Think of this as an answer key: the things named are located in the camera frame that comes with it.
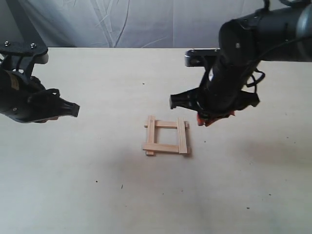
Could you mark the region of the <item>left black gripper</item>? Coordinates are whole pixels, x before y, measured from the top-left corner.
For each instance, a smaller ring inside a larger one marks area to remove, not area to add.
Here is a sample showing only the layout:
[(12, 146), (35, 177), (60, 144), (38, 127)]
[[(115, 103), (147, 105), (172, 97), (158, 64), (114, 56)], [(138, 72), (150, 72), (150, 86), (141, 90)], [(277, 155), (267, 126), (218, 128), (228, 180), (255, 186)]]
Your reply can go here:
[(59, 98), (58, 89), (45, 89), (35, 78), (26, 84), (20, 76), (1, 69), (0, 113), (19, 123), (44, 123), (60, 116), (78, 117), (80, 106)]

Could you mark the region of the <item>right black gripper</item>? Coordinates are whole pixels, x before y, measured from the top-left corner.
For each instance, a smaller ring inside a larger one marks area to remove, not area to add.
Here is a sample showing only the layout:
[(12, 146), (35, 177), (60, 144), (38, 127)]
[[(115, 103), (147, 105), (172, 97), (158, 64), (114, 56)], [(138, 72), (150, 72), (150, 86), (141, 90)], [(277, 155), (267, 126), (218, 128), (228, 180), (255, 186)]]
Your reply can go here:
[(210, 126), (216, 121), (235, 116), (248, 106), (256, 107), (258, 62), (234, 66), (222, 58), (195, 58), (194, 67), (204, 67), (198, 89), (170, 95), (170, 109), (182, 107), (197, 111), (198, 126)]

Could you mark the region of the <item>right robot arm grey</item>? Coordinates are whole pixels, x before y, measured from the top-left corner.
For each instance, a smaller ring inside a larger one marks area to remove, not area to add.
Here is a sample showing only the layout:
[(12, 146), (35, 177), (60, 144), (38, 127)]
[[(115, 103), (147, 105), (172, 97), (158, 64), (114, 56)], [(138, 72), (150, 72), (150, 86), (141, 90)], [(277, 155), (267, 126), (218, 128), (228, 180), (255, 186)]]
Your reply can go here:
[(197, 88), (171, 95), (170, 107), (197, 112), (197, 123), (209, 126), (236, 111), (260, 102), (256, 88), (265, 73), (258, 72), (261, 61), (311, 62), (312, 3), (309, 0), (283, 1), (282, 9), (271, 10), (270, 2), (253, 14), (224, 23), (217, 49), (189, 50), (187, 67), (203, 67)]

